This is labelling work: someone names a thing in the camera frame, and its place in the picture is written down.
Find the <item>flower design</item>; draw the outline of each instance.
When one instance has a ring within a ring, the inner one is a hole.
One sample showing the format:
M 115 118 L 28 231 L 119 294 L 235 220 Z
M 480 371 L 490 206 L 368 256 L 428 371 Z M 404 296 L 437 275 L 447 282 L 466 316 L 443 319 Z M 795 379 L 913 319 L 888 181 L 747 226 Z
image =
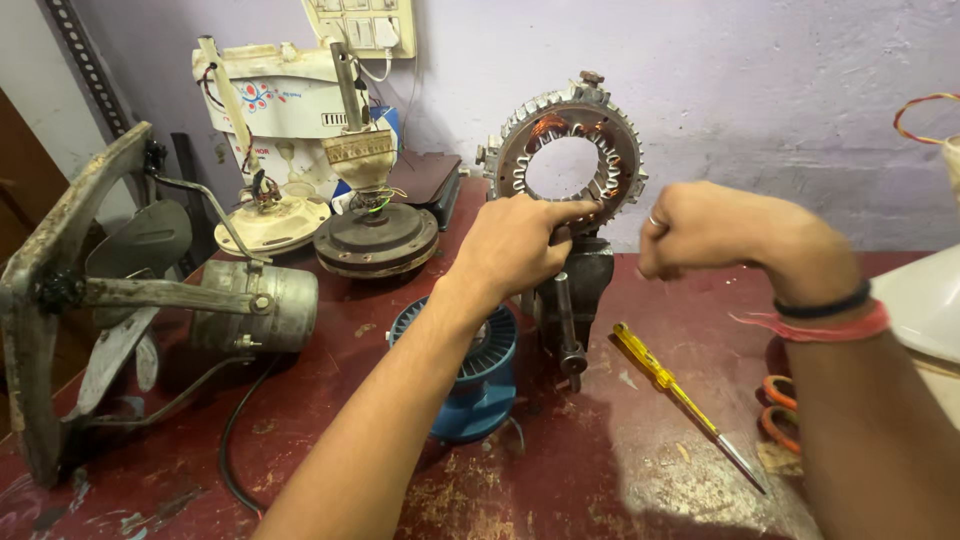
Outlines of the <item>flower design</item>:
M 243 98 L 245 104 L 247 105 L 247 112 L 253 114 L 257 109 L 266 109 L 267 100 L 274 99 L 276 96 L 277 99 L 286 103 L 286 98 L 280 95 L 279 90 L 276 88 L 270 89 L 267 85 L 263 83 L 251 83 L 250 81 L 244 81 L 240 86 L 240 97 Z

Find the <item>red thread bracelet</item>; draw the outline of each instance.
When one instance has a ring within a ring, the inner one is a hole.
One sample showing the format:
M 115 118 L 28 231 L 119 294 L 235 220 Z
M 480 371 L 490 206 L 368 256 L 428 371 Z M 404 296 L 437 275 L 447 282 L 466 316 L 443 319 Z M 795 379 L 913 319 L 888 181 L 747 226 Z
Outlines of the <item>red thread bracelet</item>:
M 784 323 L 776 313 L 747 313 L 754 318 L 740 318 L 732 313 L 728 314 L 734 321 L 747 325 L 760 325 L 784 339 L 798 342 L 856 341 L 873 337 L 890 328 L 890 314 L 880 300 L 874 300 L 874 308 L 860 319 L 818 328 L 792 327 Z

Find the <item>orange ring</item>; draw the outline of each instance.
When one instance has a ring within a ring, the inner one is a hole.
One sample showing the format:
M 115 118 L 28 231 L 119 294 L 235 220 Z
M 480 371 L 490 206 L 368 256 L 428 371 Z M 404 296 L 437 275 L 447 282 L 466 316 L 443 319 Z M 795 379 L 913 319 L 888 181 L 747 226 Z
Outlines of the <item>orange ring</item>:
M 782 415 L 784 420 L 794 426 L 800 425 L 800 416 L 798 416 L 795 411 L 780 405 L 768 406 L 760 413 L 760 424 L 763 426 L 763 429 L 769 433 L 775 441 L 786 447 L 787 450 L 796 455 L 800 455 L 800 443 L 791 439 L 777 427 L 777 424 L 774 423 L 774 414 Z
M 793 380 L 782 375 L 768 375 L 763 378 L 763 391 L 774 403 L 785 406 L 790 410 L 797 410 L 797 400 L 783 394 L 777 389 L 778 382 L 785 382 L 793 386 Z
M 897 130 L 897 133 L 899 133 L 900 135 L 905 136 L 906 138 L 912 138 L 918 142 L 922 142 L 923 144 L 943 144 L 944 141 L 939 138 L 930 138 L 928 136 L 916 136 L 906 131 L 904 128 L 900 126 L 900 117 L 903 116 L 903 113 L 907 109 L 910 109 L 914 105 L 917 105 L 918 103 L 921 103 L 923 101 L 927 101 L 931 99 L 941 99 L 941 98 L 955 99 L 957 101 L 960 101 L 960 94 L 938 92 L 935 94 L 930 94 L 928 96 L 919 97 L 917 99 L 911 99 L 910 101 L 906 102 L 906 105 L 904 105 L 903 107 L 900 108 L 900 110 L 897 111 L 896 115 L 894 115 L 894 129 Z

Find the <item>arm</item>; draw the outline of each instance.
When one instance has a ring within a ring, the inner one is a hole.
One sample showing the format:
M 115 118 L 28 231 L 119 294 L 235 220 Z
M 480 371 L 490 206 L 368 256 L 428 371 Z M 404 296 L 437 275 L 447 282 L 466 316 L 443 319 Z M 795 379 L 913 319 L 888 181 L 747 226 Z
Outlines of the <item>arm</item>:
M 751 262 L 781 302 L 819 306 L 856 289 L 846 240 L 806 210 L 710 183 L 667 187 L 641 231 L 640 272 Z M 835 315 L 855 320 L 870 306 Z M 788 321 L 819 326 L 827 320 Z M 806 485 L 830 538 L 949 538 L 960 529 L 960 432 L 890 333 L 787 342 L 798 392 Z
M 254 538 L 392 538 L 423 442 L 487 315 L 563 268 L 569 232 L 597 211 L 525 195 L 480 209 L 450 271 L 280 492 Z

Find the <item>wristband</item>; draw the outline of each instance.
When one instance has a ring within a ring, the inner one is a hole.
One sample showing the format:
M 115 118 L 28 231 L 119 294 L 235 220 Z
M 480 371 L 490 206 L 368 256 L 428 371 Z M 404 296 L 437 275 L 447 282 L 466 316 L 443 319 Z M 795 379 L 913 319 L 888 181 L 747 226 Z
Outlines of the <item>wristband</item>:
M 747 325 L 760 325 L 772 330 L 776 335 L 790 341 L 801 343 L 839 341 L 857 341 L 873 337 L 890 328 L 890 314 L 880 300 L 874 300 L 870 313 L 855 321 L 836 323 L 818 328 L 793 327 L 783 322 L 776 313 L 747 313 L 751 317 L 739 318 L 730 313 L 734 321 Z
M 820 319 L 830 317 L 837 313 L 843 313 L 849 309 L 860 307 L 866 304 L 870 298 L 870 280 L 863 280 L 856 290 L 849 296 L 845 296 L 836 302 L 824 306 L 799 307 L 785 306 L 776 298 L 774 299 L 774 308 L 780 315 L 793 319 Z

